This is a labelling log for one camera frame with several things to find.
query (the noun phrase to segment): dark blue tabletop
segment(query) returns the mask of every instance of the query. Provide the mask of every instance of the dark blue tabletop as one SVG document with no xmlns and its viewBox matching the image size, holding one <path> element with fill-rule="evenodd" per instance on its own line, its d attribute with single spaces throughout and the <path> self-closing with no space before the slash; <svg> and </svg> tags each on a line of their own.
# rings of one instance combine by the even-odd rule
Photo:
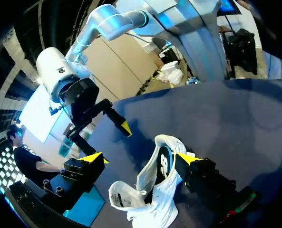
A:
<svg viewBox="0 0 282 228">
<path fill-rule="evenodd" d="M 180 138 L 197 157 L 216 162 L 237 190 L 250 185 L 261 192 L 262 203 L 276 197 L 282 184 L 282 81 L 187 85 L 118 101 L 114 108 L 133 134 L 126 138 L 104 117 L 88 141 L 110 161 L 96 182 L 106 204 L 93 228 L 132 227 L 125 212 L 110 206 L 108 189 L 115 181 L 134 186 L 158 134 Z M 184 185 L 177 187 L 175 203 L 179 214 L 172 228 L 209 226 L 211 212 Z M 250 226 L 259 215 L 250 213 Z"/>
</svg>

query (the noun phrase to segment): black cable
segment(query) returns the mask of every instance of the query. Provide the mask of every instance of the black cable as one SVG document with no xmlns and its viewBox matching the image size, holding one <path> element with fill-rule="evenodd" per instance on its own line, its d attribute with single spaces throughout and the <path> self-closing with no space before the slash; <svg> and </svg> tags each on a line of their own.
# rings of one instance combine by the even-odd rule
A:
<svg viewBox="0 0 282 228">
<path fill-rule="evenodd" d="M 233 27 L 232 27 L 232 25 L 231 25 L 231 23 L 230 23 L 230 21 L 228 20 L 228 18 L 227 18 L 227 16 L 225 15 L 225 19 L 227 20 L 227 23 L 229 24 L 229 26 L 231 27 L 231 30 L 234 32 L 234 29 L 233 29 Z"/>
</svg>

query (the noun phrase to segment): sneaker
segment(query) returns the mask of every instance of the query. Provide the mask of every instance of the sneaker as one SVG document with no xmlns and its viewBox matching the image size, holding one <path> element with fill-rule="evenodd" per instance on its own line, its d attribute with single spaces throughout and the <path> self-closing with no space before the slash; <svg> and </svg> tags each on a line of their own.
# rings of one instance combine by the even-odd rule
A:
<svg viewBox="0 0 282 228">
<path fill-rule="evenodd" d="M 136 178 L 136 189 L 122 181 L 109 188 L 111 206 L 127 211 L 133 228 L 148 224 L 151 228 L 167 228 L 178 214 L 173 197 L 182 179 L 175 170 L 175 155 L 186 154 L 186 148 L 179 139 L 168 135 L 156 136 L 155 143 L 153 155 Z"/>
</svg>

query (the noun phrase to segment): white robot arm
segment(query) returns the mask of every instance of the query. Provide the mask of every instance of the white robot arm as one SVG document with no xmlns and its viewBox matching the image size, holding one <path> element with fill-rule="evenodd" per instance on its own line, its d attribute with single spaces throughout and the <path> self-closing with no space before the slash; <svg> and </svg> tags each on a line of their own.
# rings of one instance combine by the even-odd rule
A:
<svg viewBox="0 0 282 228">
<path fill-rule="evenodd" d="M 60 93 L 74 82 L 90 77 L 91 72 L 85 66 L 87 57 L 82 53 L 99 33 L 107 40 L 113 40 L 132 29 L 144 27 L 147 22 L 148 16 L 143 11 L 121 14 L 110 4 L 102 5 L 90 13 L 66 57 L 54 47 L 43 50 L 37 58 L 36 67 L 52 101 L 63 105 L 65 101 L 61 101 Z"/>
<path fill-rule="evenodd" d="M 81 58 L 81 53 L 92 43 L 99 33 L 110 41 L 130 30 L 144 27 L 147 22 L 148 16 L 141 10 L 120 14 L 110 4 L 97 7 L 90 13 L 86 25 L 66 54 L 66 59 L 71 62 L 78 62 Z"/>
</svg>

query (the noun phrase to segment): wall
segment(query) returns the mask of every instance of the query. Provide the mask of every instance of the wall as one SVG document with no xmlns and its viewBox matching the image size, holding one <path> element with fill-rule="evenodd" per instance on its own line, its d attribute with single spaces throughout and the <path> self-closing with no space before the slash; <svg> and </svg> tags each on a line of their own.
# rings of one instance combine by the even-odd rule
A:
<svg viewBox="0 0 282 228">
<path fill-rule="evenodd" d="M 251 14 L 250 11 L 247 9 L 243 8 L 240 6 L 238 3 L 235 2 L 237 7 L 239 8 L 240 12 L 242 13 L 241 15 L 228 15 L 227 18 L 230 21 L 233 30 L 238 31 L 239 29 L 245 29 L 248 30 L 249 32 L 255 34 L 255 44 L 256 48 L 262 48 L 260 38 L 259 38 L 259 33 L 257 30 L 257 26 L 255 24 L 254 18 Z M 224 16 L 222 17 L 217 17 L 217 24 L 218 25 L 224 25 L 226 27 L 230 27 L 226 18 Z"/>
<path fill-rule="evenodd" d="M 135 96 L 157 69 L 150 56 L 128 35 L 110 42 L 98 38 L 84 54 L 100 89 L 97 101 L 103 98 L 116 101 Z"/>
</svg>

